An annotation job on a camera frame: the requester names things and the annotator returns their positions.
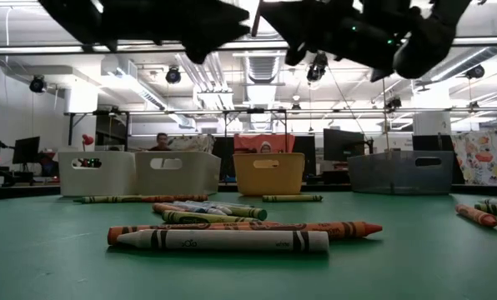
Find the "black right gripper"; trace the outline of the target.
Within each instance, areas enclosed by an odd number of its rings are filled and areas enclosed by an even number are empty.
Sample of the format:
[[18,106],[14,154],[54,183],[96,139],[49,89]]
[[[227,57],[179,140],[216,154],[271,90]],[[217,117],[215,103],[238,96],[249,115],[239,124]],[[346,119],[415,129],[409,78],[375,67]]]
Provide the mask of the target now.
[[315,48],[372,69],[376,82],[394,72],[398,49],[397,30],[388,13],[380,11],[381,0],[267,1],[259,5],[261,16],[275,29],[285,28],[289,48],[285,63],[296,66]]

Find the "yellow green crayon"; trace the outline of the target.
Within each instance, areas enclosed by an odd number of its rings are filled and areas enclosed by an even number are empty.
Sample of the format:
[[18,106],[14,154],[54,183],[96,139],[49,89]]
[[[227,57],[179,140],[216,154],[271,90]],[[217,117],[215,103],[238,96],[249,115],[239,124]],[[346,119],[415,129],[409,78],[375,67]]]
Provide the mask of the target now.
[[321,202],[323,197],[320,195],[265,195],[262,200],[267,203],[288,203],[288,202]]
[[258,219],[251,217],[233,217],[223,215],[213,215],[198,212],[180,212],[167,210],[161,213],[162,219],[166,223],[243,223],[243,222],[257,222]]

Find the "orange crayon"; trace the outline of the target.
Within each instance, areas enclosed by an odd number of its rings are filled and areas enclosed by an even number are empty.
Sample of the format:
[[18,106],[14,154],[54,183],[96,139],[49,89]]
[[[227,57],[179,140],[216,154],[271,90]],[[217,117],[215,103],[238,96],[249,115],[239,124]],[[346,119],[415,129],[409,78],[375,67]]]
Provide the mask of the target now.
[[208,200],[208,195],[158,195],[158,196],[142,196],[141,200],[150,203],[174,203],[174,202],[205,202]]
[[185,209],[183,207],[177,207],[177,206],[173,206],[173,205],[169,205],[169,204],[165,204],[165,203],[160,203],[160,202],[154,203],[152,206],[152,209],[155,213],[158,213],[158,214],[163,214],[167,211],[187,212],[187,209]]
[[276,222],[216,222],[216,223],[190,223],[190,224],[167,224],[167,225],[141,225],[141,226],[118,226],[110,227],[107,234],[109,246],[117,244],[118,237],[127,233],[135,233],[148,229],[179,229],[179,230],[227,230],[227,229],[250,229],[258,225],[277,225]]
[[257,224],[231,225],[227,230],[266,230],[266,231],[316,231],[326,232],[330,241],[346,238],[365,238],[383,230],[381,225],[367,222],[314,222],[291,224]]

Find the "red crayon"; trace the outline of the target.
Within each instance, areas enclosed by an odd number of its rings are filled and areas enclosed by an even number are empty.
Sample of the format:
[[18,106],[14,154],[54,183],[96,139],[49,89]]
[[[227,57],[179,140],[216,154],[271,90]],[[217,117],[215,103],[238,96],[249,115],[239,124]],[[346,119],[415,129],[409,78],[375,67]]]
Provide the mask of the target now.
[[457,204],[455,206],[455,211],[460,216],[478,223],[481,226],[488,228],[495,228],[497,226],[497,218],[492,214],[480,211],[464,204]]

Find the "white ceiling pipes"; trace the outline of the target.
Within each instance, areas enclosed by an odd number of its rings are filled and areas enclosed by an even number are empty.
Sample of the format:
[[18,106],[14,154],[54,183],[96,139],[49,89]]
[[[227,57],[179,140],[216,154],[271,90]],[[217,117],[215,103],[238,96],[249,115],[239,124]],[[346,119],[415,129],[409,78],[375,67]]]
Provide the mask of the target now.
[[[164,81],[169,92],[186,97],[192,105],[204,110],[234,109],[233,89],[227,84],[219,63],[218,54],[212,52],[203,63],[192,62],[184,52],[176,52],[167,62]],[[165,75],[170,66],[179,66],[181,81],[168,84]]]

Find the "orange cloth panel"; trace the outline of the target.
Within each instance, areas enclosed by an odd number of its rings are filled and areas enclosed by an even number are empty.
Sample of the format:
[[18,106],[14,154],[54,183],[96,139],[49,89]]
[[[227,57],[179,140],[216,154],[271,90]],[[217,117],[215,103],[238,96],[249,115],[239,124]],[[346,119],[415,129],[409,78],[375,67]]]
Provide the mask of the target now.
[[260,153],[263,142],[269,142],[271,153],[291,153],[295,136],[291,134],[259,134],[254,136],[235,134],[233,150],[235,153]]

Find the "black computer monitor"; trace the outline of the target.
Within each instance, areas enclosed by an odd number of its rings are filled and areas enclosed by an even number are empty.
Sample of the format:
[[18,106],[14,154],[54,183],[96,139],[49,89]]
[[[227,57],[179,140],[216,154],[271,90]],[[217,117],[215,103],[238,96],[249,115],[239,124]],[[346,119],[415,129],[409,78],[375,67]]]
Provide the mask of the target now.
[[454,146],[450,135],[412,136],[415,151],[453,151]]
[[38,157],[40,137],[18,139],[13,147],[13,164],[35,163]]
[[360,132],[324,129],[324,160],[346,162],[349,157],[364,155],[365,140]]

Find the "orange plastic bin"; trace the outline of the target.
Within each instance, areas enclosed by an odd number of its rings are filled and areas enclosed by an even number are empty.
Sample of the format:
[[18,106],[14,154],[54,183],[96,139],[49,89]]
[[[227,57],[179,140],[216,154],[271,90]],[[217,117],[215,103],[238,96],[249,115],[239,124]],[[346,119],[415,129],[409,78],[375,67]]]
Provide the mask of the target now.
[[238,191],[244,196],[300,194],[302,153],[236,153],[233,162]]

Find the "light grey plastic bin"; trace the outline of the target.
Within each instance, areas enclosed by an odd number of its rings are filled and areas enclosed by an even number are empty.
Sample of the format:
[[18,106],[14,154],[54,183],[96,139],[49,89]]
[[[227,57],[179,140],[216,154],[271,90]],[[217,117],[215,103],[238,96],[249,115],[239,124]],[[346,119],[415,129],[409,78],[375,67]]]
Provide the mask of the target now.
[[139,194],[210,195],[218,191],[221,158],[208,152],[136,152]]

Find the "white crayon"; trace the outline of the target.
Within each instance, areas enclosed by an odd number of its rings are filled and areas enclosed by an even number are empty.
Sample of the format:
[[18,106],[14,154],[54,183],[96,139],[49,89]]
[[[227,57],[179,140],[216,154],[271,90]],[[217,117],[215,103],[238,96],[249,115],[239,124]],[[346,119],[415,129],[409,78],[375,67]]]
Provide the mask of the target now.
[[213,215],[226,216],[225,212],[223,212],[217,208],[202,207],[202,206],[187,204],[187,203],[183,203],[183,202],[174,202],[173,205],[175,207],[182,208],[185,211],[191,212],[191,213],[207,213],[207,214],[213,214]]
[[124,233],[118,244],[136,248],[192,251],[270,251],[292,253],[326,253],[329,235],[305,231],[233,231],[145,229]]

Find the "long ceiling light bar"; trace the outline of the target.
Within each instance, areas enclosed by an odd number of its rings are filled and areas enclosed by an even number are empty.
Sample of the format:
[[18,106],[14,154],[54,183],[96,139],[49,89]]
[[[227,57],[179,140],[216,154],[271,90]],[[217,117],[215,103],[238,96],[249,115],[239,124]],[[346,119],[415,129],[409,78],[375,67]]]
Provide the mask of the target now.
[[[497,36],[457,37],[453,41],[455,48],[470,48],[480,46],[497,46]],[[244,40],[226,43],[218,51],[266,51],[286,50],[288,44],[284,40]],[[167,42],[156,45],[153,42],[135,42],[121,44],[113,53],[179,53],[183,52],[181,43]],[[0,56],[40,56],[40,55],[74,55],[110,53],[104,45],[49,45],[49,46],[5,46],[0,47]]]

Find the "white plastic bin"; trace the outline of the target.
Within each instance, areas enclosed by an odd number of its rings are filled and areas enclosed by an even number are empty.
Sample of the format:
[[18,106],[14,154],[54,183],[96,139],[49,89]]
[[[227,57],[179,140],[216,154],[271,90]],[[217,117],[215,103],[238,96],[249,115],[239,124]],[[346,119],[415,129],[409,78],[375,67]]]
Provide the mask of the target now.
[[131,152],[60,152],[60,189],[65,197],[124,196],[136,193]]

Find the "floral patterned cloth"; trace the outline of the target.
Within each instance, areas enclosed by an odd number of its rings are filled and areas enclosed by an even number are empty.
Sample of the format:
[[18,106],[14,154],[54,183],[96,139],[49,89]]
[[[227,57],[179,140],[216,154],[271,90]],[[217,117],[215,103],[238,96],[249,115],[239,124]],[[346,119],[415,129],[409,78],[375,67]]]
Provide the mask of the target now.
[[497,186],[497,131],[451,136],[456,162],[466,185]]

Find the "white ventilation duct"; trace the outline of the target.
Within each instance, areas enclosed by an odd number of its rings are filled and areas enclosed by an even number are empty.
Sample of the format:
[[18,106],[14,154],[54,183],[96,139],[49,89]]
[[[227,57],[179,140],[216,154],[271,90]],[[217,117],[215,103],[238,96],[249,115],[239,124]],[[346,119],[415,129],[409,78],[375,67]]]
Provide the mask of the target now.
[[120,68],[119,66],[104,68],[103,71],[122,88],[127,88],[139,96],[146,103],[146,108],[144,111],[158,111],[162,114],[167,115],[173,121],[175,121],[180,128],[195,129],[196,122],[189,117],[185,117],[182,114],[173,113],[168,107],[166,100],[153,92],[148,86],[138,79],[137,66],[128,61],[126,68]]

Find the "black aluminium table frame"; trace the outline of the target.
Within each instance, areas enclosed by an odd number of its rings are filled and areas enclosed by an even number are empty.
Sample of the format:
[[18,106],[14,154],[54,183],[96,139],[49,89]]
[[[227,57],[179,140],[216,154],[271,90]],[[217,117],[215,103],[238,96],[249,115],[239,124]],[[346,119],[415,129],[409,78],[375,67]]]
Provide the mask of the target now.
[[[304,185],[302,193],[334,193],[351,192],[348,184],[333,185]],[[477,186],[455,184],[451,188],[452,193],[497,196],[497,186]],[[60,194],[59,186],[28,186],[28,187],[0,187],[0,199],[29,198],[41,196],[53,196]]]

